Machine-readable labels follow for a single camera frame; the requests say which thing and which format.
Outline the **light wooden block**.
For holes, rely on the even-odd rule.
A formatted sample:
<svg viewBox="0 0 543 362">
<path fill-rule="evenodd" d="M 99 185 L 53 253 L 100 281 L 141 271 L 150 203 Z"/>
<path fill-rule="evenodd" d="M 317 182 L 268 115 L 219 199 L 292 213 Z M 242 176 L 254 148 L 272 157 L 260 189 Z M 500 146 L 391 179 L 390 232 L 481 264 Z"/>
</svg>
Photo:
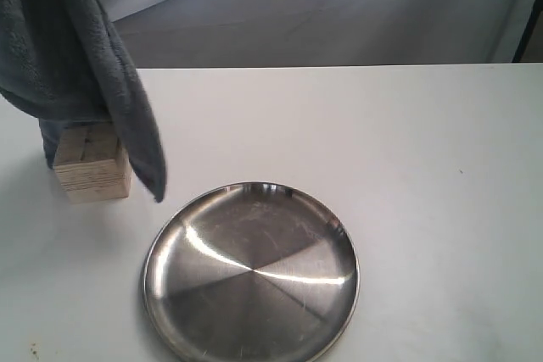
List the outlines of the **light wooden block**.
<svg viewBox="0 0 543 362">
<path fill-rule="evenodd" d="M 122 199 L 130 193 L 132 168 L 110 123 L 64 130 L 53 170 L 72 203 Z"/>
</svg>

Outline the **grey fluffy towel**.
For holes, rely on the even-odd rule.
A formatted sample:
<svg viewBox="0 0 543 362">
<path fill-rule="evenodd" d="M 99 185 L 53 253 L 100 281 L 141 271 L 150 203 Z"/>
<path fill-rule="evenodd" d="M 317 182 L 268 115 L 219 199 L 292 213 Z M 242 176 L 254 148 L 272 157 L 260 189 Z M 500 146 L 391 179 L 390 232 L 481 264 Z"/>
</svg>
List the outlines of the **grey fluffy towel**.
<svg viewBox="0 0 543 362">
<path fill-rule="evenodd" d="M 165 197 L 165 155 L 148 95 L 99 0 L 1 0 L 1 94 L 38 119 L 53 162 L 61 133 L 111 123 L 136 176 Z"/>
</svg>

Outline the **round stainless steel plate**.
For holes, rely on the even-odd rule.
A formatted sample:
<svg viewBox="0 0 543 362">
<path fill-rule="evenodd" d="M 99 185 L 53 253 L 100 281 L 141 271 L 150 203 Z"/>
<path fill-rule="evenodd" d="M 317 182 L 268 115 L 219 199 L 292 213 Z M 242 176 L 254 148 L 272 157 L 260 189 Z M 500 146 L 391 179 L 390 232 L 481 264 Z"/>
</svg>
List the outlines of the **round stainless steel plate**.
<svg viewBox="0 0 543 362">
<path fill-rule="evenodd" d="M 319 200 L 240 182 L 168 220 L 141 290 L 150 326 L 180 361 L 316 361 L 350 323 L 360 267 L 344 225 Z"/>
</svg>

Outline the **grey backdrop cloth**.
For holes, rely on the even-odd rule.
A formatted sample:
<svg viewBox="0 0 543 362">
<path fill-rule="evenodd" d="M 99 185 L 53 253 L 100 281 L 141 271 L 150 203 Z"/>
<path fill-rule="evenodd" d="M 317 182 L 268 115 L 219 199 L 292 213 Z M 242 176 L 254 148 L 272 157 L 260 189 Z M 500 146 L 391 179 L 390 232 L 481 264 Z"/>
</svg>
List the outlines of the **grey backdrop cloth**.
<svg viewBox="0 0 543 362">
<path fill-rule="evenodd" d="M 509 62 L 535 0 L 100 0 L 141 68 Z"/>
</svg>

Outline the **black stand pole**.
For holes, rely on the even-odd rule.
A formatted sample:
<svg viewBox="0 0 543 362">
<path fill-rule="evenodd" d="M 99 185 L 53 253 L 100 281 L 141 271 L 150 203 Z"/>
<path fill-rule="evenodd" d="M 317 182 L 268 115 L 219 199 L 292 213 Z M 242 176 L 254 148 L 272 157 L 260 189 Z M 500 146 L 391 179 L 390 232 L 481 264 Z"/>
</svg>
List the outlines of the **black stand pole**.
<svg viewBox="0 0 543 362">
<path fill-rule="evenodd" d="M 542 10 L 542 0 L 534 0 L 534 3 L 532 5 L 532 8 L 529 14 L 529 18 L 523 29 L 523 33 L 518 42 L 517 49 L 512 58 L 512 62 L 514 64 L 519 63 L 522 57 L 524 56 L 526 49 L 528 48 L 528 45 L 529 45 L 529 40 L 531 39 L 535 31 L 535 27 L 537 25 L 537 21 L 539 19 L 541 10 Z"/>
</svg>

